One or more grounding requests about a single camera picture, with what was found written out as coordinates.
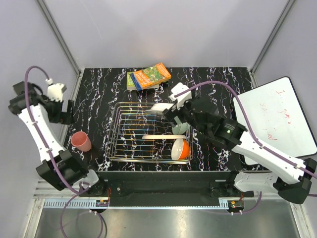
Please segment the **pale green ceramic bowl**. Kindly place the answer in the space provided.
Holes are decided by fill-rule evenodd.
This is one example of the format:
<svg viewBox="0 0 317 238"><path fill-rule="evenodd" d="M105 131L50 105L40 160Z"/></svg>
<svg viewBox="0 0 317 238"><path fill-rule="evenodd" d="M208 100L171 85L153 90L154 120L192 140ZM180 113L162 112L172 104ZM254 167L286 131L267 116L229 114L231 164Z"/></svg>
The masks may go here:
<svg viewBox="0 0 317 238"><path fill-rule="evenodd" d="M191 127L187 122L181 122L179 117L175 117L174 120L175 122L172 123L172 133L174 135L182 135Z"/></svg>

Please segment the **pink cream floral plate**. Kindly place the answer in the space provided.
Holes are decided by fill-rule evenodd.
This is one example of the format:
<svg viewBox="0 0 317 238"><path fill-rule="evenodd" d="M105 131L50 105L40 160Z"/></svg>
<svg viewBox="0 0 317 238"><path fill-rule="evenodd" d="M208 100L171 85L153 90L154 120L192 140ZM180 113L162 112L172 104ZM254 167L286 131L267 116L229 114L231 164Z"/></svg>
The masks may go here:
<svg viewBox="0 0 317 238"><path fill-rule="evenodd" d="M151 135L151 134L146 134L142 136L143 140L157 140L157 139L186 139L185 135L173 135L173 134L168 134L168 135Z"/></svg>

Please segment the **white paper plate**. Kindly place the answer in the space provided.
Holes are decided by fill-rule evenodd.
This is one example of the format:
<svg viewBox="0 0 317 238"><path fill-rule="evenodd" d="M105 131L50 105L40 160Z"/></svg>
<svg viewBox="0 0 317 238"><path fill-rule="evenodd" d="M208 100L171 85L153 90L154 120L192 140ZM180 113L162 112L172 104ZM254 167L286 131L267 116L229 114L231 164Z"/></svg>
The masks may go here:
<svg viewBox="0 0 317 238"><path fill-rule="evenodd" d="M170 109L173 106L171 103L155 103L150 109L144 112L150 115L163 116L163 111L165 109Z"/></svg>

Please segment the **orange bowl white inside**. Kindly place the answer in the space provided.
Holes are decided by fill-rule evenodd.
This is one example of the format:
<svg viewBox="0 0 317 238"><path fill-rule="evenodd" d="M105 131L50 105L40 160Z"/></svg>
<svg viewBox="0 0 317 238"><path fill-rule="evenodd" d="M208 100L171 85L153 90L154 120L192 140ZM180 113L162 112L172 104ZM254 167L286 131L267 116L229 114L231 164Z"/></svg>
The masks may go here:
<svg viewBox="0 0 317 238"><path fill-rule="evenodd" d="M186 139L176 139L171 150L171 158L172 160L185 160L189 157L190 151L190 145Z"/></svg>

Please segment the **pink plastic cup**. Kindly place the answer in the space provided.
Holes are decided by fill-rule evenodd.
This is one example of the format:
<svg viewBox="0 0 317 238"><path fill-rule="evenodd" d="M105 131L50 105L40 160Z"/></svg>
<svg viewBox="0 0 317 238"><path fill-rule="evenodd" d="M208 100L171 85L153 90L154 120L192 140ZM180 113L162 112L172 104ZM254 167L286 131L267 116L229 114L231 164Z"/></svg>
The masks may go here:
<svg viewBox="0 0 317 238"><path fill-rule="evenodd" d="M71 144L83 152L88 152L92 149L91 141L87 134L83 131L78 131L72 135Z"/></svg>

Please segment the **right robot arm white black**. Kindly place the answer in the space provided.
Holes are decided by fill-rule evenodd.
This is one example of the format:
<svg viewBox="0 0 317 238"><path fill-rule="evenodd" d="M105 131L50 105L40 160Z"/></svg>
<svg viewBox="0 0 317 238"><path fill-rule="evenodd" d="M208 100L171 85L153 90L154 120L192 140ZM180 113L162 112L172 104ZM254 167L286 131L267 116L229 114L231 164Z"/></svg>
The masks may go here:
<svg viewBox="0 0 317 238"><path fill-rule="evenodd" d="M206 107L199 99L189 99L181 107L168 104L159 112L172 126L188 123L214 146L249 157L269 170L267 175L235 173L233 179L225 184L229 196L247 191L272 192L295 204L303 204L309 196L311 179L317 168L314 159L292 157L270 147L256 138L249 128L221 117L215 105Z"/></svg>

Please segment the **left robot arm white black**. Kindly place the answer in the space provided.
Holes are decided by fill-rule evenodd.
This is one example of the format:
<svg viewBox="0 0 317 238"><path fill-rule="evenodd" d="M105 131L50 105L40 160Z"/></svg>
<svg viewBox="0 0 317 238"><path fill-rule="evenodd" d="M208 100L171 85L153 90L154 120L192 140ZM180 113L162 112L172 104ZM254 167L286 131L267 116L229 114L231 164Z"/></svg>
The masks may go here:
<svg viewBox="0 0 317 238"><path fill-rule="evenodd" d="M9 110L17 115L29 129L40 154L41 164L36 167L38 175L61 191L81 183L90 187L95 196L106 193L107 184L97 173L88 169L81 159L72 156L64 148L52 130L51 123L69 125L74 122L73 100L67 103L63 112L63 94L66 85L47 80L47 94L34 83L19 82L13 86L16 97L10 100Z"/></svg>

